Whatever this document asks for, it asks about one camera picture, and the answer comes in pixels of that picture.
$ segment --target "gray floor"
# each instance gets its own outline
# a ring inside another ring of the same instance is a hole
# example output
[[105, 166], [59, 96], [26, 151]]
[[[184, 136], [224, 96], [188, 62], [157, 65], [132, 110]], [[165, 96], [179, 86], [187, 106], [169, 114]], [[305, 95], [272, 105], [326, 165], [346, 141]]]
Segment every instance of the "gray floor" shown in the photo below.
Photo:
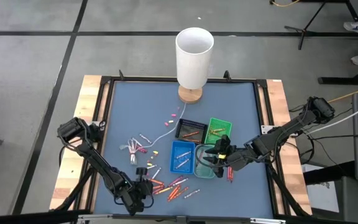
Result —
[[[358, 13], [358, 1], [352, 1]], [[0, 30], [72, 30], [80, 0], [0, 0]], [[167, 31], [200, 26], [213, 31], [285, 32], [284, 25], [303, 27], [319, 4], [274, 7], [268, 0], [94, 0], [89, 1], [80, 30]], [[344, 4], [327, 4], [310, 27], [343, 32], [352, 17]], [[58, 75], [69, 37], [0, 37], [0, 215], [9, 213], [19, 179], [30, 155], [40, 120]], [[319, 85], [317, 77], [351, 77], [358, 66], [358, 39], [289, 37], [216, 37], [213, 77], [229, 70], [233, 77], [282, 79], [288, 106], [308, 96], [332, 99], [358, 86]], [[56, 129], [73, 116], [83, 75], [175, 76], [174, 37], [77, 37], [45, 144], [30, 186], [24, 212], [46, 211], [58, 173], [61, 143]], [[334, 103], [338, 111], [350, 100]], [[349, 134], [351, 121], [315, 136]], [[352, 139], [321, 141], [336, 162], [353, 158]], [[309, 149], [304, 138], [301, 151]], [[313, 161], [333, 164], [316, 149]]]

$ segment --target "blue table surface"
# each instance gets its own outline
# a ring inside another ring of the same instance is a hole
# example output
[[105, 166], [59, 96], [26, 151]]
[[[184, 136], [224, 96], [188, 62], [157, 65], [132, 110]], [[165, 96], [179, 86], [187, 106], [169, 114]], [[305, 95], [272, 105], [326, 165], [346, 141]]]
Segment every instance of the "blue table surface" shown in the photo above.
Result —
[[[166, 127], [164, 122], [173, 119], [171, 114], [177, 114], [174, 119], [176, 122], [183, 107], [184, 103], [178, 97], [178, 83], [116, 82], [103, 157], [112, 166], [135, 179], [137, 166], [130, 165], [128, 149], [121, 151], [119, 146], [127, 144], [131, 137], [135, 137], [145, 146], [149, 145], [139, 137], [139, 133], [151, 141], [165, 134], [174, 128], [175, 123]], [[260, 124], [253, 84], [207, 83], [203, 87], [200, 101], [192, 105], [187, 104], [183, 118], [209, 124], [212, 117], [233, 124], [231, 143], [239, 147], [257, 136], [260, 133]], [[148, 148], [148, 153], [136, 153], [138, 166], [146, 167], [152, 151], [159, 152], [152, 163], [162, 167], [156, 179], [166, 184], [179, 176], [169, 171], [171, 145], [174, 140], [175, 131]], [[156, 170], [150, 169], [150, 175]], [[226, 171], [227, 169], [221, 179], [202, 179], [186, 175], [189, 180], [182, 184], [182, 188], [189, 186], [187, 193], [200, 189], [199, 193], [188, 199], [182, 196], [172, 202], [167, 202], [170, 191], [155, 195], [153, 207], [145, 208], [144, 212], [137, 215], [272, 218], [265, 166], [249, 164], [234, 173], [233, 183], [226, 180]], [[147, 198], [144, 202], [149, 205], [151, 199]], [[102, 178], [99, 179], [94, 213], [128, 214], [123, 205], [114, 203], [113, 196], [105, 188]]]

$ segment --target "lamp shade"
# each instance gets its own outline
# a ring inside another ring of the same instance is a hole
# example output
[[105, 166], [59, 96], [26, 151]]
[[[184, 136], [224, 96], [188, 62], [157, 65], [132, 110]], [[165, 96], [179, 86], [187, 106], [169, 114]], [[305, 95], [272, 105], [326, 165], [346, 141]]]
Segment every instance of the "lamp shade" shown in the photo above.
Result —
[[214, 37], [208, 31], [192, 27], [176, 37], [177, 78], [189, 90], [203, 87], [208, 79]]

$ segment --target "white lamp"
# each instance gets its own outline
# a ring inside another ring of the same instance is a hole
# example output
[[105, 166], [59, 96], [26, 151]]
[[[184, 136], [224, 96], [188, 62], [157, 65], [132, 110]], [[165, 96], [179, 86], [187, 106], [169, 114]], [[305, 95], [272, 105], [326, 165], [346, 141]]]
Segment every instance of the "white lamp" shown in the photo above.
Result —
[[178, 94], [185, 103], [196, 103], [209, 75], [214, 37], [208, 31], [192, 27], [176, 37]]

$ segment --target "wooden lamp base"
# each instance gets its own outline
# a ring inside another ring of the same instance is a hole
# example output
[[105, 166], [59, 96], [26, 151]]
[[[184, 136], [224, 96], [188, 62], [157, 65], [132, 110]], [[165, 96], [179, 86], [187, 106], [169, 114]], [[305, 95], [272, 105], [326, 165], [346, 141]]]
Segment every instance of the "wooden lamp base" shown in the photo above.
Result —
[[178, 89], [179, 98], [185, 103], [197, 103], [197, 101], [203, 95], [203, 89], [189, 90], [185, 87], [179, 86]]

